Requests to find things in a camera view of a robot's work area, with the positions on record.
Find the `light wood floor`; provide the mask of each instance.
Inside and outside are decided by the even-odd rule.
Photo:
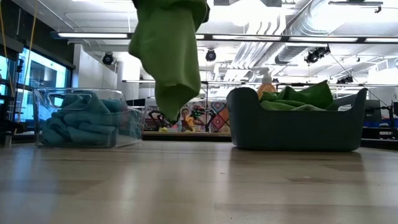
[[[0,223],[396,224],[398,154],[14,146],[0,149]]]

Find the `transparent container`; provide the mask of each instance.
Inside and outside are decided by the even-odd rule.
[[[119,147],[142,139],[145,108],[126,104],[121,91],[34,89],[36,146]]]

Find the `ceiling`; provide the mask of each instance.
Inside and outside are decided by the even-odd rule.
[[[33,14],[36,0],[13,1]],[[250,5],[252,7],[244,5],[248,1],[253,3]],[[268,21],[268,24],[262,23],[267,24],[267,30],[273,29],[271,33],[277,34],[282,30],[278,31],[273,25],[278,24],[279,27],[282,27],[281,24],[285,25],[309,0],[295,0],[294,2],[296,4],[284,4],[282,8],[265,7],[260,9],[262,6],[257,7],[254,4],[259,4],[259,0],[240,0],[230,6],[214,6],[213,0],[209,0],[210,20],[200,27],[198,33],[256,34],[254,30],[261,29],[262,25],[256,27],[255,22],[250,22],[242,26],[242,22],[237,19],[257,14],[260,16],[260,20]],[[330,21],[338,18],[343,21],[329,33],[330,35],[398,35],[398,17],[395,16],[398,13],[398,1],[383,0],[383,2],[382,11],[379,14],[373,12],[374,8],[354,7],[350,8],[349,13],[344,8],[344,11],[321,15],[323,20],[318,21],[317,25],[327,26]],[[40,0],[38,9],[38,19],[55,30],[63,32],[134,32],[138,23],[136,10],[130,0]],[[101,57],[104,52],[109,51],[125,54],[129,41],[90,40],[82,43],[90,54]],[[217,73],[217,68],[220,66],[217,64],[233,62],[242,47],[241,42],[198,41],[200,69]],[[215,49],[216,61],[207,62],[205,60],[207,49]],[[283,82],[317,82],[326,78],[338,78],[347,73],[346,70],[348,73],[352,73],[351,68],[355,68],[353,76],[360,79],[361,82],[365,82],[370,67],[388,58],[398,58],[398,45],[331,44],[330,49],[332,56],[328,55],[319,62],[311,64],[309,69],[303,59],[311,48],[293,58],[290,64],[294,66],[270,66],[274,71],[272,74],[279,77],[280,82],[282,82],[281,80]],[[242,76],[246,72],[239,72],[239,74]]]

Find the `gray fabric bin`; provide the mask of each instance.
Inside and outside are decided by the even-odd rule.
[[[251,88],[227,96],[232,142],[270,151],[353,151],[361,144],[367,89],[337,99],[328,111],[269,111]],[[340,106],[352,105],[347,111]]]

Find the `green cloth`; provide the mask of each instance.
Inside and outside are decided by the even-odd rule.
[[[200,91],[195,32],[207,12],[205,0],[145,0],[129,53],[155,78],[160,111],[177,119],[180,108]]]
[[[287,86],[280,93],[263,92],[260,99],[260,105],[266,110],[317,111],[328,108],[332,103],[326,80],[302,91]]]

